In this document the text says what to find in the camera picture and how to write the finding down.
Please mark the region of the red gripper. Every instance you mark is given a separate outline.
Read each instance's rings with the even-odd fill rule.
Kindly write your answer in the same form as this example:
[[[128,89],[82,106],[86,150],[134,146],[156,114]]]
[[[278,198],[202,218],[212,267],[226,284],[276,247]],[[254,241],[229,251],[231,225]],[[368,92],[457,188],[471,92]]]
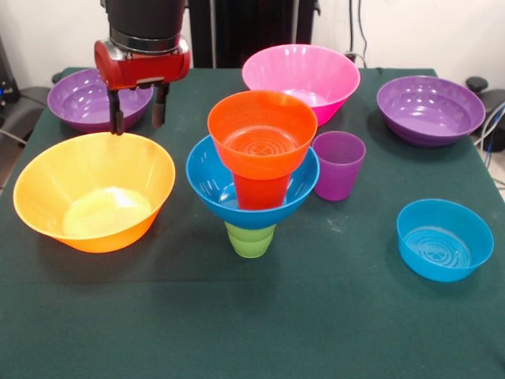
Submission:
[[[127,53],[105,39],[95,42],[94,58],[96,68],[109,88],[110,131],[119,136],[124,133],[124,122],[117,90],[160,84],[151,108],[151,123],[159,128],[165,122],[169,83],[186,77],[191,53],[183,37],[173,51],[161,55]]]

